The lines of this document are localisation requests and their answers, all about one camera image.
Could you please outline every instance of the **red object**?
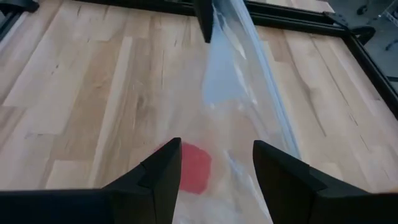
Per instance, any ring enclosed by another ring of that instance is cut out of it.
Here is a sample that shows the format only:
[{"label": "red object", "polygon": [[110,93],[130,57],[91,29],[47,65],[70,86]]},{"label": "red object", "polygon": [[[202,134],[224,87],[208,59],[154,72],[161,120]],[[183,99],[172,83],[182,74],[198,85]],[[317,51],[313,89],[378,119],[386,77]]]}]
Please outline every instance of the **red object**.
[{"label": "red object", "polygon": [[210,178],[210,155],[192,144],[182,143],[180,190],[202,194]]}]

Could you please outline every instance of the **wooden table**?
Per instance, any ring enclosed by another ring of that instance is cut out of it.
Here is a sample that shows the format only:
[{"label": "wooden table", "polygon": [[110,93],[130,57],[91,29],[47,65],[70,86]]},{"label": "wooden table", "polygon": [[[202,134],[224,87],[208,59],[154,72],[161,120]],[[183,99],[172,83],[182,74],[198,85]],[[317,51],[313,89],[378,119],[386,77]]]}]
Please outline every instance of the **wooden table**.
[{"label": "wooden table", "polygon": [[[255,180],[256,124],[233,102],[227,116],[203,109],[208,46],[195,17],[40,5],[0,43],[0,189],[101,187],[174,136],[211,151],[206,194],[225,194],[225,149]],[[302,160],[370,192],[398,187],[398,122],[343,41],[257,31]]]}]

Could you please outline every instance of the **wooden surface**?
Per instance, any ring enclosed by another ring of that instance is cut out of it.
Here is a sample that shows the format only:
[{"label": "wooden surface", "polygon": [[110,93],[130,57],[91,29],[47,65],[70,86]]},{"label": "wooden surface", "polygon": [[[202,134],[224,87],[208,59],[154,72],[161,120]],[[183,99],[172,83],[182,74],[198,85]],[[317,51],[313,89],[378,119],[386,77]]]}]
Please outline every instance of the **wooden surface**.
[{"label": "wooden surface", "polygon": [[[268,2],[331,10],[311,0]],[[228,116],[203,110],[208,46],[196,18],[40,3],[0,43],[0,189],[101,187],[174,136],[210,151],[206,195],[228,198],[221,149],[253,177],[255,124],[234,102],[223,106]],[[398,122],[345,44],[257,31],[302,160],[370,192],[397,188]]]}]

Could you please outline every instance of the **plastic bag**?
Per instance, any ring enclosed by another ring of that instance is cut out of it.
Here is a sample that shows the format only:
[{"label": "plastic bag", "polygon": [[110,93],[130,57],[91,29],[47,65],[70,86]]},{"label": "plastic bag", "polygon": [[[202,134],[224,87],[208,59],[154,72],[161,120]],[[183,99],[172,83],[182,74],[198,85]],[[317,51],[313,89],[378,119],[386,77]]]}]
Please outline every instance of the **plastic bag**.
[{"label": "plastic bag", "polygon": [[261,139],[297,148],[242,0],[214,0],[210,46],[180,52],[167,73],[157,142],[183,141],[175,224],[272,223],[252,161]]}]

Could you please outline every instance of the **clear plastic bag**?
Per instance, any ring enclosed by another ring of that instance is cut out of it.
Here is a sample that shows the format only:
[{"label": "clear plastic bag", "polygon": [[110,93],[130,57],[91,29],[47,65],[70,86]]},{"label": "clear plastic bag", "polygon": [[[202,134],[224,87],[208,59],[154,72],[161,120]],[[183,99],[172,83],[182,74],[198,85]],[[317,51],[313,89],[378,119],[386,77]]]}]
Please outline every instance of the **clear plastic bag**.
[{"label": "clear plastic bag", "polygon": [[157,142],[183,141],[175,224],[272,223],[252,144],[298,157],[271,71],[242,0],[214,0],[210,46],[181,51],[167,68]]}]

